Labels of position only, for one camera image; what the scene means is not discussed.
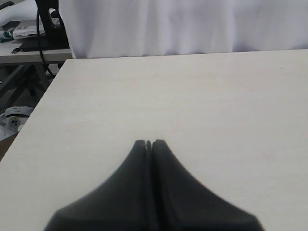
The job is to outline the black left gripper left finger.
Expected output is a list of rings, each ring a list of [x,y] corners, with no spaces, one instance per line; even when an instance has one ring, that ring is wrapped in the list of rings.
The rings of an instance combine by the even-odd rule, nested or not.
[[[156,231],[149,141],[135,141],[103,184],[54,213],[47,231]]]

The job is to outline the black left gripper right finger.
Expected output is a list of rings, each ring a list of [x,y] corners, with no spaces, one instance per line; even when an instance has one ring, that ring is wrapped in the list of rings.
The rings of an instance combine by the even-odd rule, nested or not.
[[[162,231],[262,231],[257,217],[201,184],[164,140],[152,145],[151,174]]]

